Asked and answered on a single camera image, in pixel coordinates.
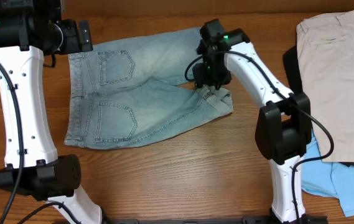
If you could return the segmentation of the light blue denim shorts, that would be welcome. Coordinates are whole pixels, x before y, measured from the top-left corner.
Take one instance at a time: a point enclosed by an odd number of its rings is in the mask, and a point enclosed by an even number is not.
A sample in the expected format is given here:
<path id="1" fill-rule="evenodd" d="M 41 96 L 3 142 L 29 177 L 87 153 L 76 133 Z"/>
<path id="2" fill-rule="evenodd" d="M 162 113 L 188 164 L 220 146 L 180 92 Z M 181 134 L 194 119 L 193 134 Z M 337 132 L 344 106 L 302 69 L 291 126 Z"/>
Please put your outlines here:
<path id="1" fill-rule="evenodd" d="M 184 87 L 198 28 L 114 40 L 71 54 L 65 144 L 139 147 L 169 139 L 233 111 L 231 92 Z"/>

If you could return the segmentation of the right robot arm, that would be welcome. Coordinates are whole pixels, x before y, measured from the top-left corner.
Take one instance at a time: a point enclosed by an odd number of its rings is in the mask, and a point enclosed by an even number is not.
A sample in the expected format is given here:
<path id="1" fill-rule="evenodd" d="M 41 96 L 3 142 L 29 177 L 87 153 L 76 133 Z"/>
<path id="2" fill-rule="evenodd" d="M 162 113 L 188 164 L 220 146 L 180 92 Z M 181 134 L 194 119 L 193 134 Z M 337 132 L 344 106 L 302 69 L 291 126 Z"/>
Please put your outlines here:
<path id="1" fill-rule="evenodd" d="M 200 29 L 198 58 L 189 64 L 196 87 L 220 89 L 235 76 L 259 109 L 255 141 L 269 161 L 273 200 L 266 217 L 247 217 L 245 223 L 309 223 L 302 204 L 301 166 L 311 139 L 308 97 L 284 86 L 258 57 L 241 29 L 225 31 L 214 19 Z"/>

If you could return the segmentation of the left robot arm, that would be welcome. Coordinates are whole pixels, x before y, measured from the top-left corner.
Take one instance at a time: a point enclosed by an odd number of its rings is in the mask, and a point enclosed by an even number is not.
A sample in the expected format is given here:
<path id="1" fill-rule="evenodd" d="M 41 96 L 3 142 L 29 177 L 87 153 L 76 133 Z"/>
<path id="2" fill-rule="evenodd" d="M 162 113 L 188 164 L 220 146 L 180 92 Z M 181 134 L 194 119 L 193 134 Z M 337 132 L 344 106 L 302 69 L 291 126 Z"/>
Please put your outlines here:
<path id="1" fill-rule="evenodd" d="M 0 1 L 0 97 L 6 130 L 0 189 L 56 208 L 70 223 L 108 223 L 81 185 L 78 157 L 60 156 L 44 100 L 45 56 L 89 52 L 87 21 L 62 19 L 62 0 Z"/>

